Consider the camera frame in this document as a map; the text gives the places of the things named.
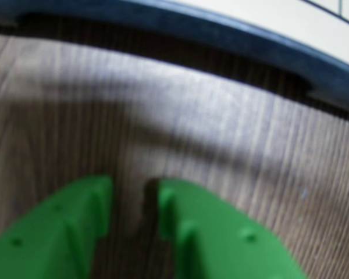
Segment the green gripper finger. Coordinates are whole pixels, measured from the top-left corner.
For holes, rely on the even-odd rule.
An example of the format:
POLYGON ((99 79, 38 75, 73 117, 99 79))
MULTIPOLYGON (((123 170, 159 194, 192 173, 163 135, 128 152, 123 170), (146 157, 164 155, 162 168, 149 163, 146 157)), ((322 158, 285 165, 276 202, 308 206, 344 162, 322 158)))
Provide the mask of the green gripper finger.
POLYGON ((112 199, 112 179, 98 175, 39 203, 0 235, 0 278, 88 278, 112 199))
POLYGON ((176 278, 306 278, 278 237, 203 186, 160 179, 158 213, 176 278))

